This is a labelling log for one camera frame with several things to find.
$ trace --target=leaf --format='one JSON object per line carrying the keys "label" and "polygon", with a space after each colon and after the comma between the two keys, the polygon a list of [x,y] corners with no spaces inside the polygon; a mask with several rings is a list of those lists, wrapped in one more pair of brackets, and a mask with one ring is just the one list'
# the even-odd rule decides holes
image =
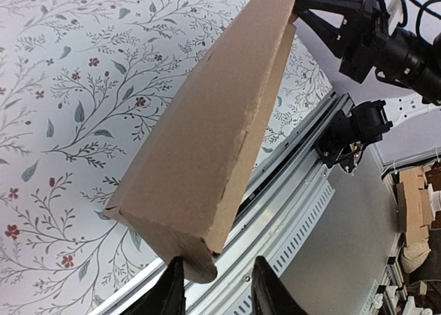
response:
{"label": "leaf", "polygon": [[265,153],[271,153],[271,152],[273,152],[273,149],[272,149],[272,148],[262,148],[262,150],[263,150]]}
{"label": "leaf", "polygon": [[29,26],[32,22],[34,22],[35,17],[32,17],[31,20],[29,20],[28,22],[25,23],[24,27],[26,28],[27,26]]}
{"label": "leaf", "polygon": [[119,62],[113,61],[113,64],[115,65],[115,68],[121,73],[121,74],[125,74],[127,72],[127,69],[125,69],[125,67],[123,65],[121,65]]}
{"label": "leaf", "polygon": [[107,131],[107,130],[97,130],[96,132],[94,132],[95,136],[104,136],[104,137],[109,137],[109,138],[113,138],[112,134]]}
{"label": "leaf", "polygon": [[141,237],[135,230],[130,229],[130,236],[132,237],[133,244],[135,245],[138,251],[141,251]]}
{"label": "leaf", "polygon": [[119,18],[118,19],[122,19],[123,17],[125,17],[127,14],[130,13],[130,10],[127,8],[121,8],[119,10]]}
{"label": "leaf", "polygon": [[30,180],[30,178],[32,177],[32,175],[35,173],[35,170],[37,168],[37,164],[38,164],[38,160],[31,165],[28,169],[26,169],[23,174],[21,174],[21,179],[23,179],[23,182],[27,182]]}
{"label": "leaf", "polygon": [[62,59],[64,59],[64,58],[66,58],[67,55],[70,53],[71,50],[72,50],[72,49],[71,49],[69,46],[65,46],[65,47],[63,48],[63,54],[58,58],[58,60],[62,60]]}
{"label": "leaf", "polygon": [[174,20],[172,20],[172,19],[164,19],[164,21],[166,21],[166,22],[170,22],[170,23],[173,23],[173,24],[177,24]]}
{"label": "leaf", "polygon": [[123,101],[126,100],[133,93],[133,89],[134,89],[133,85],[127,89],[127,91],[124,94]]}
{"label": "leaf", "polygon": [[89,264],[90,264],[90,260],[87,260],[86,262],[84,262],[84,264],[81,266],[80,270],[78,271],[78,278],[80,279],[80,281],[87,274],[88,268],[89,268]]}
{"label": "leaf", "polygon": [[52,124],[50,119],[48,119],[48,130],[46,131],[46,137],[52,138],[52,136],[54,135],[54,131],[55,131],[54,125]]}
{"label": "leaf", "polygon": [[83,108],[83,104],[78,101],[78,106],[76,107],[75,110],[75,122],[80,123],[84,121],[84,108]]}
{"label": "leaf", "polygon": [[98,212],[97,210],[94,210],[94,212],[95,212],[96,215],[98,215],[98,217],[101,220],[104,220],[104,221],[110,220],[103,212]]}
{"label": "leaf", "polygon": [[154,5],[153,1],[149,6],[149,11],[152,13],[156,13],[156,6]]}
{"label": "leaf", "polygon": [[101,299],[100,296],[99,296],[98,294],[95,294],[95,295],[94,295],[94,302],[95,302],[95,304],[96,304],[97,306],[99,306],[101,303],[104,302],[104,300]]}
{"label": "leaf", "polygon": [[21,99],[15,99],[14,101],[11,101],[9,104],[5,105],[4,110],[7,110],[9,107],[12,107],[16,103],[18,103]]}

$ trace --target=floral tablecloth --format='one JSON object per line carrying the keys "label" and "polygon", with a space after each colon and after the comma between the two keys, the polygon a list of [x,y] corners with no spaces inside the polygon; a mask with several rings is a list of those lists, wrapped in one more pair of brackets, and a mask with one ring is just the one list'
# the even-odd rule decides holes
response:
{"label": "floral tablecloth", "polygon": [[[247,1],[0,0],[0,314],[87,314],[156,257],[101,210]],[[330,88],[296,40],[256,165]]]}

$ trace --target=red flower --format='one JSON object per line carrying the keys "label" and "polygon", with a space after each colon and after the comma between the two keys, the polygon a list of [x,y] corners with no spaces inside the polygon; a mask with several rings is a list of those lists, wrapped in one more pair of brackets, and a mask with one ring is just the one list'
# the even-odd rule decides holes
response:
{"label": "red flower", "polygon": [[61,264],[64,265],[64,268],[70,268],[74,266],[74,263],[72,262],[74,258],[72,258],[72,255],[69,256],[63,256],[63,260],[61,261]]}
{"label": "red flower", "polygon": [[143,96],[140,96],[139,98],[136,98],[136,107],[144,106],[145,105],[145,99]]}
{"label": "red flower", "polygon": [[12,239],[16,240],[17,236],[20,234],[20,230],[17,229],[17,226],[14,225],[8,225],[7,226],[8,230],[5,231],[5,235],[7,237],[12,237]]}
{"label": "red flower", "polygon": [[92,67],[92,66],[96,67],[98,64],[99,64],[98,58],[93,58],[93,59],[90,58],[89,59],[89,67]]}
{"label": "red flower", "polygon": [[19,197],[19,195],[17,194],[17,192],[19,191],[19,189],[17,189],[16,187],[11,187],[9,189],[9,199],[15,200]]}
{"label": "red flower", "polygon": [[37,99],[42,99],[44,98],[44,91],[37,91],[35,92]]}
{"label": "red flower", "polygon": [[81,78],[80,73],[79,72],[74,72],[72,73],[72,79],[74,81],[78,81]]}

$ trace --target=white wall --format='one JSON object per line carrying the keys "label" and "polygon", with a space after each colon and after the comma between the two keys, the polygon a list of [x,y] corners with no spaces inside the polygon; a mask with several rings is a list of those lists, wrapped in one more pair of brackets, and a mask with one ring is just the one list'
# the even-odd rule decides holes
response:
{"label": "white wall", "polygon": [[[415,31],[415,20],[418,9],[408,3],[408,29]],[[441,3],[432,6],[441,12]],[[309,51],[314,55],[326,75],[331,80],[337,92],[349,92],[356,103],[373,101],[376,99],[402,96],[407,92],[391,85],[376,81],[373,73],[360,85],[338,72],[340,61],[336,59],[320,41],[320,39],[302,21],[297,21],[298,35]],[[422,35],[432,42],[441,32],[441,21],[425,14],[422,22]],[[426,152],[433,148],[441,149],[441,112],[432,112],[430,115],[408,121],[392,129],[384,136],[384,140],[377,144],[383,162],[398,160],[413,154]]]}

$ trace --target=gray floor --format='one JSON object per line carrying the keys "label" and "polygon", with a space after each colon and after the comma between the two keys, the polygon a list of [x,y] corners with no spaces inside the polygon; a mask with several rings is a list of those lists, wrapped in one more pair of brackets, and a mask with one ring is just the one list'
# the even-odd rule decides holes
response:
{"label": "gray floor", "polygon": [[331,203],[282,276],[311,314],[359,314],[396,237],[396,202],[367,149],[355,176],[336,168]]}

